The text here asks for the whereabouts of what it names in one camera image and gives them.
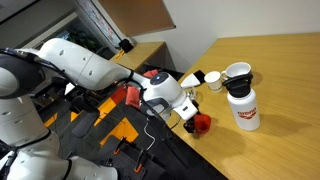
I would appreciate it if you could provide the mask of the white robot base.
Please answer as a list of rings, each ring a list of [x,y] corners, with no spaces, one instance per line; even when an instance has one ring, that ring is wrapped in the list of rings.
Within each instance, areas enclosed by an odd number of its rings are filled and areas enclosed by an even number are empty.
[[[1,180],[117,180],[113,167],[96,165],[79,156],[62,159],[52,138],[15,148],[1,169]]]

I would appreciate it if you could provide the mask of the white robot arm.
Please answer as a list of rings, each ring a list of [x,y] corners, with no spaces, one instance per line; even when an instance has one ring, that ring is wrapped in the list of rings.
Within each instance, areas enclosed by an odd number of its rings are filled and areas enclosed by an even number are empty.
[[[121,80],[135,83],[141,108],[148,115],[175,111],[184,120],[197,108],[167,73],[147,78],[70,41],[53,38],[39,50],[4,48],[0,56],[0,138],[19,146],[48,133],[29,94],[46,80],[48,69],[75,87],[102,90]]]

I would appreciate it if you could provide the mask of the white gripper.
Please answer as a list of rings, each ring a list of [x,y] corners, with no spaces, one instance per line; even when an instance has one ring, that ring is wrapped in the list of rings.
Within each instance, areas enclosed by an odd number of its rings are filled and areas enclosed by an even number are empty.
[[[199,110],[199,103],[196,100],[187,98],[180,106],[176,108],[176,113],[186,122],[183,124],[188,133],[195,133],[194,121],[191,119]]]

